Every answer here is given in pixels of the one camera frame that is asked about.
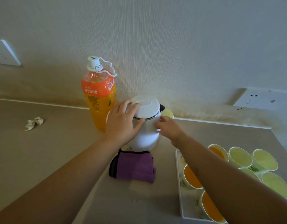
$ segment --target plastic bottle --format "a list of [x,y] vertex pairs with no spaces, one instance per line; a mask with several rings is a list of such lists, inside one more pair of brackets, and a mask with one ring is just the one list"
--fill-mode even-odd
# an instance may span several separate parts
[[81,81],[81,87],[96,127],[105,132],[107,114],[117,104],[116,73],[111,62],[103,60],[110,64],[113,73],[104,69],[99,59],[103,60],[97,56],[88,58],[88,72]]

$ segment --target electric kettle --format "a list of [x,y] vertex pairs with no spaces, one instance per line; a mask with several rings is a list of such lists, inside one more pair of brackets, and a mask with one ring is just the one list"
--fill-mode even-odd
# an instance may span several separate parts
[[141,127],[138,135],[126,146],[134,152],[150,151],[157,143],[159,132],[155,128],[155,124],[160,120],[161,111],[163,111],[165,107],[159,104],[159,101],[150,95],[138,95],[131,100],[132,104],[128,105],[126,112],[133,104],[140,103],[133,118],[133,126],[136,126],[141,119],[145,119],[145,123]]

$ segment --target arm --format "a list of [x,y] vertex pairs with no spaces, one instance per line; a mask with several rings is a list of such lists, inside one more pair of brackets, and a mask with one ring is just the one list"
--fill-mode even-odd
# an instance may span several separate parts
[[169,117],[156,124],[178,148],[229,223],[287,223],[287,200],[188,136]]
[[130,102],[111,110],[102,138],[0,211],[0,223],[72,223],[113,156],[145,122],[133,128],[139,104],[126,113]]

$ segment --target white outlet plate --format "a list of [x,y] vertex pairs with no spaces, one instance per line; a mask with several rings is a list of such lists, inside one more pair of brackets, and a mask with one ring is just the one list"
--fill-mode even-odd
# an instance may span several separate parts
[[5,40],[0,40],[0,64],[20,66],[21,63]]
[[282,106],[287,106],[287,92],[246,89],[233,106],[276,110]]

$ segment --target bottle handle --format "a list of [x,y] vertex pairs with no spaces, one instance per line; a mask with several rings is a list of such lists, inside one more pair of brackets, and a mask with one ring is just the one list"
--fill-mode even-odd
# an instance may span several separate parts
[[108,71],[106,70],[103,70],[103,71],[98,71],[97,73],[103,73],[103,72],[107,72],[108,75],[112,76],[112,77],[115,77],[116,76],[116,73],[115,73],[115,69],[112,67],[112,63],[110,61],[106,61],[104,60],[102,57],[98,57],[99,59],[102,59],[105,63],[109,63],[111,69],[113,70],[113,74],[110,74]]

